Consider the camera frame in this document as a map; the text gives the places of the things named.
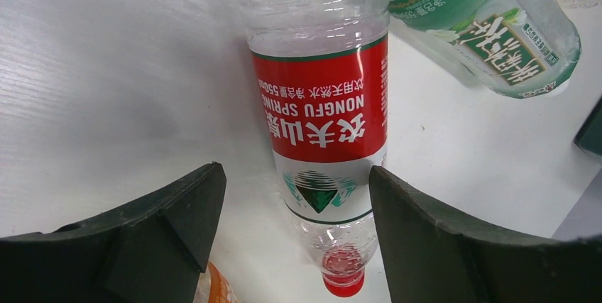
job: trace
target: bottle label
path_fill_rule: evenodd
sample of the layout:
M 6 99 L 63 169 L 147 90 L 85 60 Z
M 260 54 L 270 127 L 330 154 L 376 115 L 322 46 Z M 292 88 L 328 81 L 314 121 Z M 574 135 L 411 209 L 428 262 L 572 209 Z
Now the bottle label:
M 209 262 L 207 269 L 211 273 L 211 289 L 207 303 L 239 303 L 230 288 L 230 283 L 221 275 L 215 265 Z
M 579 59 L 578 48 L 569 56 L 554 51 L 518 0 L 395 0 L 389 9 L 410 27 L 448 42 L 485 84 L 509 97 L 552 91 Z
M 372 211 L 368 176 L 384 165 L 387 35 L 313 57 L 253 54 L 283 197 L 298 216 L 345 224 Z

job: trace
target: green mountain graphic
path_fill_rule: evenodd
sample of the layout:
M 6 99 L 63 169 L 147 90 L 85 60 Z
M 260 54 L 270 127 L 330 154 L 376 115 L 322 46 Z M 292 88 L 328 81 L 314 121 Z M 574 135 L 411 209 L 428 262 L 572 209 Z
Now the green mountain graphic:
M 322 213 L 339 191 L 332 178 L 314 170 L 299 172 L 295 176 L 295 186 L 317 213 Z

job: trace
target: table surface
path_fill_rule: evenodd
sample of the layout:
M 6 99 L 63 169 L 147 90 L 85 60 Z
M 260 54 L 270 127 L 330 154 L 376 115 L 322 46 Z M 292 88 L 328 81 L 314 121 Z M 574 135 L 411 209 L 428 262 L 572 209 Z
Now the table surface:
M 53 231 L 216 160 L 228 188 L 212 260 L 242 301 L 339 302 L 291 235 L 229 0 L 0 4 L 0 236 Z M 474 216 L 551 236 L 600 168 L 571 142 L 602 94 L 602 6 L 569 17 L 584 48 L 570 86 L 528 100 L 455 64 L 452 77 L 394 21 L 389 168 Z M 389 301 L 377 253 L 346 302 Z

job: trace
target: red label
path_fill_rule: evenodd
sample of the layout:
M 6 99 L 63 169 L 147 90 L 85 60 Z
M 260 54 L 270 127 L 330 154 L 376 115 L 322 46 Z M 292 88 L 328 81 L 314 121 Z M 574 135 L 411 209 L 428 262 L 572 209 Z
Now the red label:
M 253 54 L 275 152 L 305 162 L 370 156 L 387 139 L 387 36 L 314 57 Z

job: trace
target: orange label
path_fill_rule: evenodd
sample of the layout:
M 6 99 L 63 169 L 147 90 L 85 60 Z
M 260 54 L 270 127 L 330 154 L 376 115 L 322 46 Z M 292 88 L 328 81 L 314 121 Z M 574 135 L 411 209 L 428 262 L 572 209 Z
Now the orange label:
M 239 303 L 230 288 L 230 283 L 221 275 L 215 265 L 209 262 L 207 268 L 211 273 L 211 289 L 207 303 Z

